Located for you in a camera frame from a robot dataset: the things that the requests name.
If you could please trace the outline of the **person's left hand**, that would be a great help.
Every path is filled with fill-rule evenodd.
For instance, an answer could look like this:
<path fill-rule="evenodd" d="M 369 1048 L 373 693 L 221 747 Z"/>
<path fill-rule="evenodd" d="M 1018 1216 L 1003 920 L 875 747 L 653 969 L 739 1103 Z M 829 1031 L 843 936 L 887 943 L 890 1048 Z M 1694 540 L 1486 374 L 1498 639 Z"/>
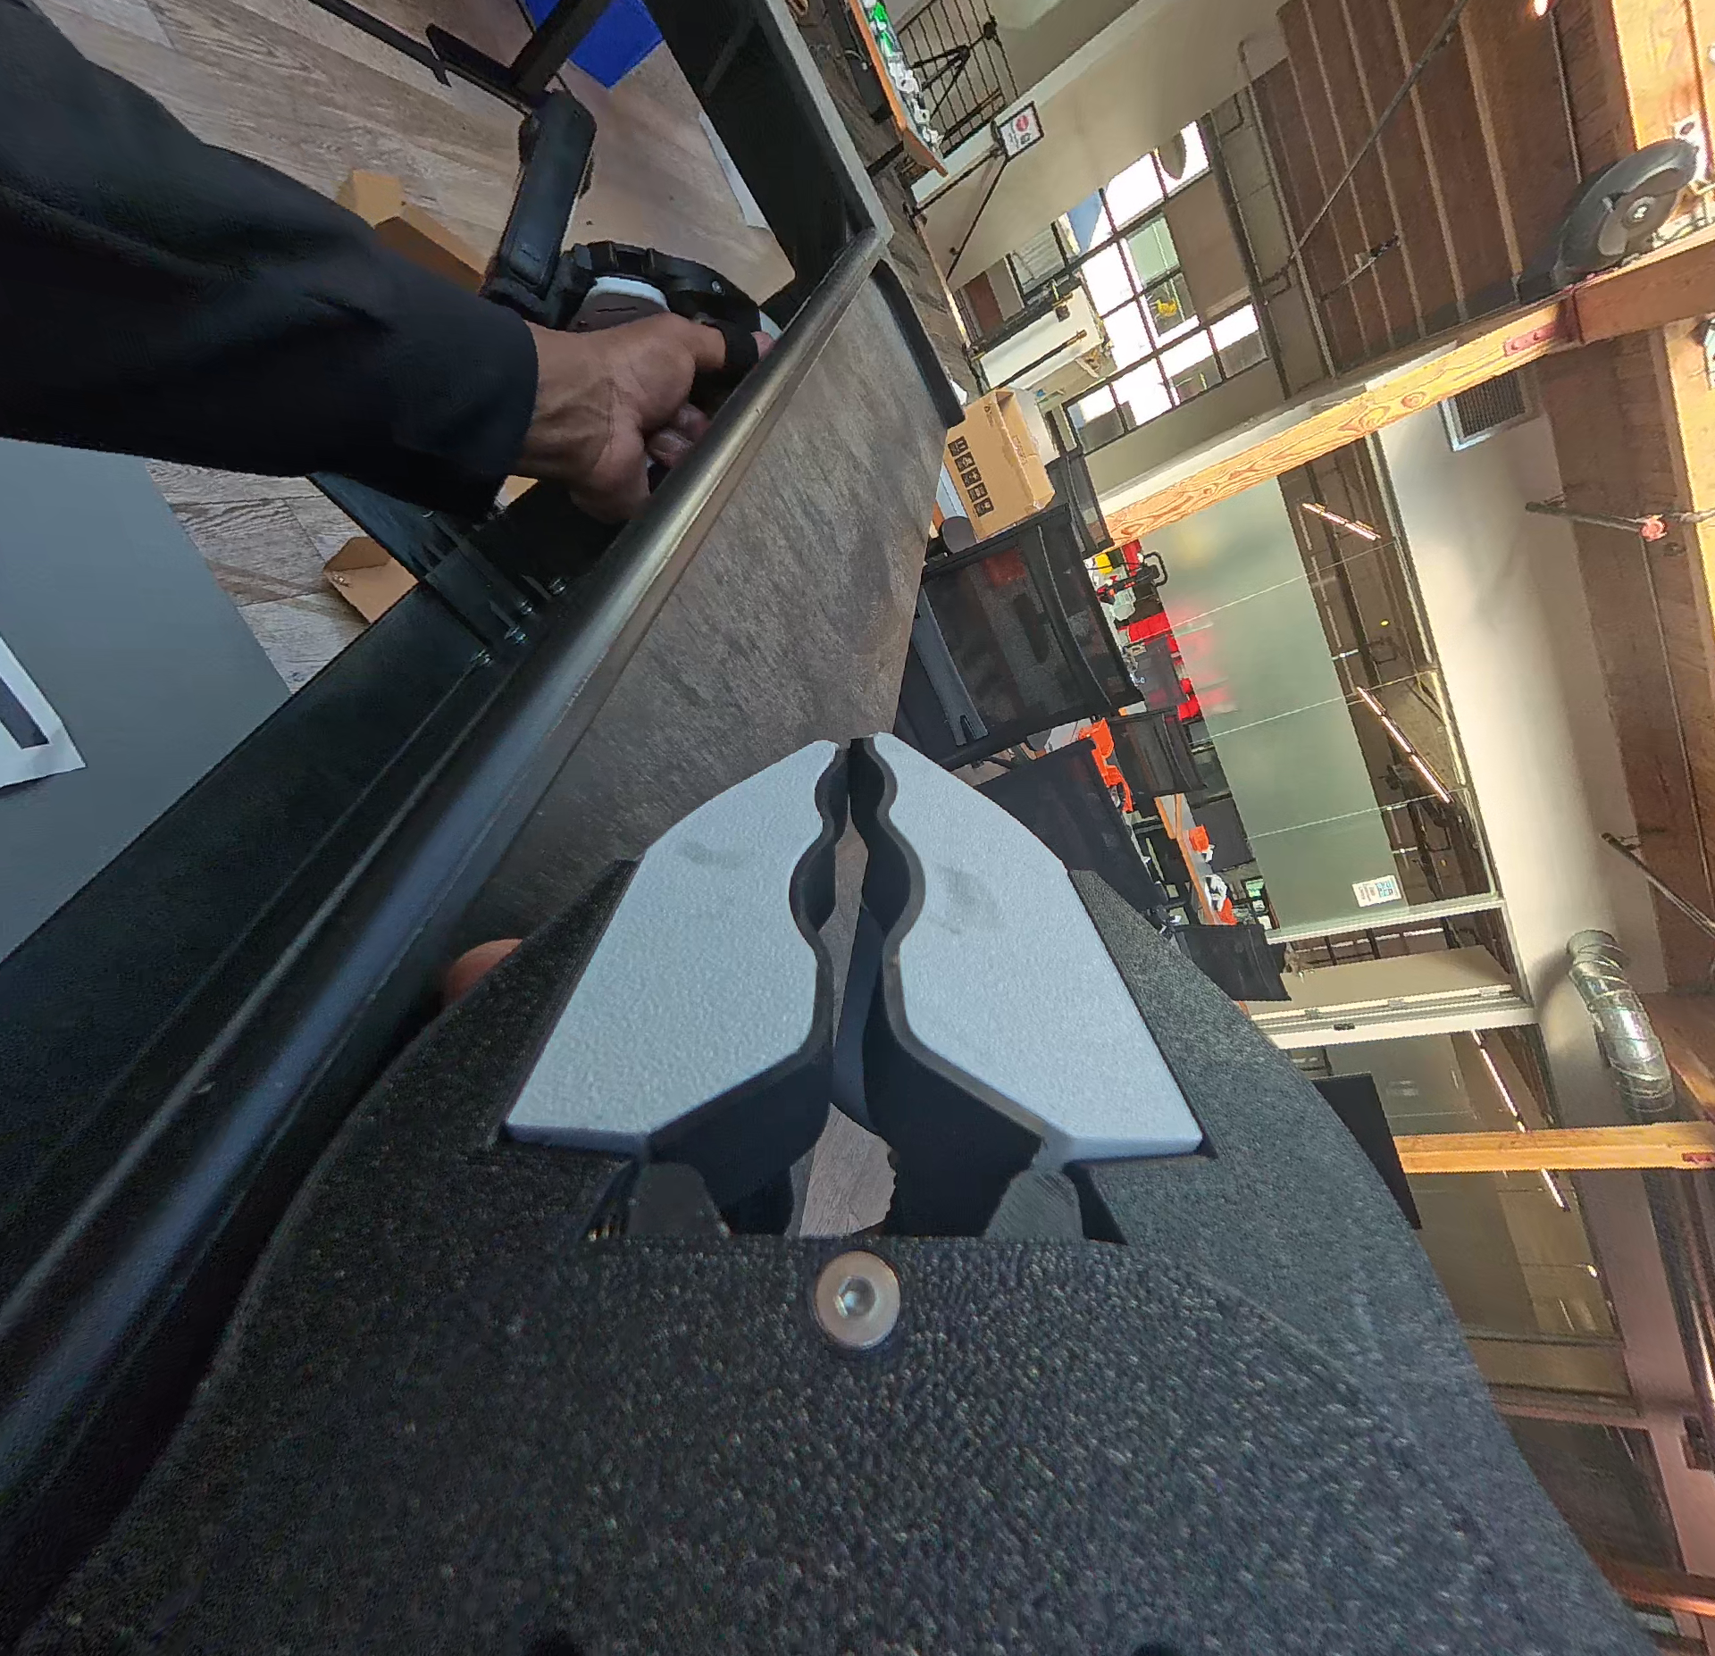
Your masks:
<path fill-rule="evenodd" d="M 606 333 L 531 326 L 538 385 L 510 480 L 558 485 L 605 524 L 645 512 L 650 471 L 670 471 L 712 425 L 721 392 L 764 358 L 767 333 L 673 314 Z"/>

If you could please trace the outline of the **round grey ceiling fixture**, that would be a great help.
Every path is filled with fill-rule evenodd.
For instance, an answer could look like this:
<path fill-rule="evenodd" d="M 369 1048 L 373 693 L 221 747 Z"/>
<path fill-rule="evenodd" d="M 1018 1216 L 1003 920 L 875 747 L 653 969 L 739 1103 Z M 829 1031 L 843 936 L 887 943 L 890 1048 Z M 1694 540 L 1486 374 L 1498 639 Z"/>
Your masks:
<path fill-rule="evenodd" d="M 1565 291 L 1656 250 L 1660 234 L 1704 224 L 1707 151 L 1702 139 L 1650 143 L 1579 188 L 1552 243 L 1552 291 Z"/>

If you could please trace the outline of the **person's right hand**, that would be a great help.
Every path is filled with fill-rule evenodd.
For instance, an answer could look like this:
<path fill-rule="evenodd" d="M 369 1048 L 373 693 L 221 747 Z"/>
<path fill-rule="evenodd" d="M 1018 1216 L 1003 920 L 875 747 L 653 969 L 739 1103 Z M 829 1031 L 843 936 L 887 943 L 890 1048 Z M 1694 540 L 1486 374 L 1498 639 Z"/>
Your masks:
<path fill-rule="evenodd" d="M 438 977 L 438 1004 L 448 1008 L 463 1002 L 494 967 L 510 959 L 522 939 L 492 939 L 463 949 Z"/>

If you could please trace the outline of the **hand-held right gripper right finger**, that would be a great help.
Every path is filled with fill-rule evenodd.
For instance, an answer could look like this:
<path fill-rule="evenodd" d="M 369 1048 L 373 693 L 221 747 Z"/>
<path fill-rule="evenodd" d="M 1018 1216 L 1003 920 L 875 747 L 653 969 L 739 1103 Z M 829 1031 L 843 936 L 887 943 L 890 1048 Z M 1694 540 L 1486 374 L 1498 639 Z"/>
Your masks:
<path fill-rule="evenodd" d="M 983 1171 L 1203 1145 L 1072 874 L 983 792 L 890 733 L 854 743 L 878 931 L 868 1127 Z"/>

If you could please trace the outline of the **cardboard box with black icons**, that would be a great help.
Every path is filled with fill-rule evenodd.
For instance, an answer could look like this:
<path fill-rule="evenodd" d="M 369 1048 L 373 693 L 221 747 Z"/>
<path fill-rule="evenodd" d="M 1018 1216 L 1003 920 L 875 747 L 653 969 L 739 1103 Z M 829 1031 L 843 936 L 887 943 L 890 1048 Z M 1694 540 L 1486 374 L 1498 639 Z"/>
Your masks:
<path fill-rule="evenodd" d="M 1025 408 L 1011 388 L 997 388 L 966 408 L 947 434 L 945 471 L 954 491 L 954 515 L 986 540 L 1046 512 L 1056 487 L 1044 465 Z"/>

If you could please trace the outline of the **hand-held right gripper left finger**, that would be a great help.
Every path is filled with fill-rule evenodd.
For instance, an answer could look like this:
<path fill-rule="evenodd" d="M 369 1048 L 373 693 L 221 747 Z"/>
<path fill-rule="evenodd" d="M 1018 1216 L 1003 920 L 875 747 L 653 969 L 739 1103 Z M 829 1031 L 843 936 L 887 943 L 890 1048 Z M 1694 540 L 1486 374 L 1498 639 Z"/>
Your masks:
<path fill-rule="evenodd" d="M 793 1163 L 825 1121 L 844 743 L 813 742 L 658 838 L 504 1117 L 640 1163 Z"/>

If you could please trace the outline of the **frosted glass partition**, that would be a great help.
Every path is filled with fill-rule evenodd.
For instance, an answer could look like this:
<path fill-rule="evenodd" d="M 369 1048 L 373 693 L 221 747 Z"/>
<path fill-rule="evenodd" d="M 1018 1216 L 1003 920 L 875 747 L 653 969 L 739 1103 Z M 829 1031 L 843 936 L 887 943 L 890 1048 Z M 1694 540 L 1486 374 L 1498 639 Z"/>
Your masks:
<path fill-rule="evenodd" d="M 1442 667 L 1365 449 L 1141 540 L 1246 866 L 1294 929 L 1493 893 Z"/>

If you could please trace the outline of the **flat cardboard piece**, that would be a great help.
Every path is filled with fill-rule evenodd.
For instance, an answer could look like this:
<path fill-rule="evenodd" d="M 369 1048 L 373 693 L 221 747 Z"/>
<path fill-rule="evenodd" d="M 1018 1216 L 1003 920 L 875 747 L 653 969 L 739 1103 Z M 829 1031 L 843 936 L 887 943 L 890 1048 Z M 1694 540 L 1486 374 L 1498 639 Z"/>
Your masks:
<path fill-rule="evenodd" d="M 369 535 L 345 540 L 326 559 L 322 582 L 367 627 L 417 586 L 417 579 Z"/>

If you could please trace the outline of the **white instruction sheet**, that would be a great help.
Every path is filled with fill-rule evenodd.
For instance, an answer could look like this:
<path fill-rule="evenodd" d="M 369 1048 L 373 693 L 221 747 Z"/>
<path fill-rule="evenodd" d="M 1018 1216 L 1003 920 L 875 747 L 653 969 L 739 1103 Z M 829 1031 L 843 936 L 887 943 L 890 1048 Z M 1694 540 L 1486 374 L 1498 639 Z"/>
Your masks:
<path fill-rule="evenodd" d="M 1 643 L 1 789 L 82 769 L 55 709 Z"/>

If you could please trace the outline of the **black-framed window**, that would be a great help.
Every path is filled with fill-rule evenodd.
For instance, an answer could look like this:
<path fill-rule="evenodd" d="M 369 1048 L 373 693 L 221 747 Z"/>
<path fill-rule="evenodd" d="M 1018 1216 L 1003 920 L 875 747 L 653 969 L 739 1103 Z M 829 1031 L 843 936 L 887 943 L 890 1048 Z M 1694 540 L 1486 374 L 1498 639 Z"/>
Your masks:
<path fill-rule="evenodd" d="M 1220 131 L 1185 124 L 958 291 L 979 384 L 1033 404 L 1056 456 L 1272 366 Z"/>

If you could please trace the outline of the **wall air vent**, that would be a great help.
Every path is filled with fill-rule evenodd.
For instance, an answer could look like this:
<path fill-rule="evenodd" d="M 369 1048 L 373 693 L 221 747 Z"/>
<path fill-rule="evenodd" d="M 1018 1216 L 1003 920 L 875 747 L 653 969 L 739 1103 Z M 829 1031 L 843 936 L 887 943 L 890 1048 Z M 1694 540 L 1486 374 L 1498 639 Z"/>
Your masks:
<path fill-rule="evenodd" d="M 1529 366 L 1508 369 L 1439 401 L 1446 446 L 1465 453 L 1538 417 Z"/>

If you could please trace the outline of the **person's left forearm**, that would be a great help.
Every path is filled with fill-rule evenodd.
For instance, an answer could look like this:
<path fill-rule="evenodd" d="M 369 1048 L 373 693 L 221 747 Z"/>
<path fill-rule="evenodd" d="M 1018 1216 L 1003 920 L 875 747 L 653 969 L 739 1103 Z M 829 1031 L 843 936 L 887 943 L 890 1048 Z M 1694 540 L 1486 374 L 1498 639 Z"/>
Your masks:
<path fill-rule="evenodd" d="M 524 321 L 190 135 L 1 0 L 1 437 L 479 517 L 522 468 Z"/>

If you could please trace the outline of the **wooden beam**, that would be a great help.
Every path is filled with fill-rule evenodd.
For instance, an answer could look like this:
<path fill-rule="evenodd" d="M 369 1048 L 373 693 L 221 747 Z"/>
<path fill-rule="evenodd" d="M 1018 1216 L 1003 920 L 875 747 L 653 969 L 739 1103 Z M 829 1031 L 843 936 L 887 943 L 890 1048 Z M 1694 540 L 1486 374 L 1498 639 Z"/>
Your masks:
<path fill-rule="evenodd" d="M 1358 444 L 1442 401 L 1587 346 L 1711 317 L 1711 230 L 1576 283 L 1545 303 L 1465 325 L 1237 424 L 1159 465 L 1105 512 L 1113 545 L 1141 540 L 1250 487 Z"/>

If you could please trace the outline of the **black plastic cart tray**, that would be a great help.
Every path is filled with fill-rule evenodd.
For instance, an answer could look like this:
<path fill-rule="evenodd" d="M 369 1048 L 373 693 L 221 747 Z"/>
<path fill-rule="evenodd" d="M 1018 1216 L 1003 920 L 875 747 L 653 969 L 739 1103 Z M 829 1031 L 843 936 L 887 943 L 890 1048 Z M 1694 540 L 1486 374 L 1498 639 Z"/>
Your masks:
<path fill-rule="evenodd" d="M 116 1522 L 458 944 L 890 722 L 954 401 L 783 0 L 645 0 L 783 339 L 527 639 L 417 583 L 1 961 L 1 1595 Z"/>

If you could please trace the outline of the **cluttered wooden-edged desk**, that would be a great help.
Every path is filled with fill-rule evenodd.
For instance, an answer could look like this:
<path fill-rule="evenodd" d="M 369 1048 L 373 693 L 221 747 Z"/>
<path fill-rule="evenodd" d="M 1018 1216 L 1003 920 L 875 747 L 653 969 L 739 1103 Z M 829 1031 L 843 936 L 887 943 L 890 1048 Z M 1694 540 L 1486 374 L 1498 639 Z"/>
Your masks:
<path fill-rule="evenodd" d="M 916 73 L 887 14 L 886 0 L 836 0 L 856 32 L 858 60 L 875 85 L 878 107 L 872 120 L 890 135 L 890 155 L 882 160 L 912 160 L 932 179 L 947 179 L 942 139 L 930 124 Z"/>

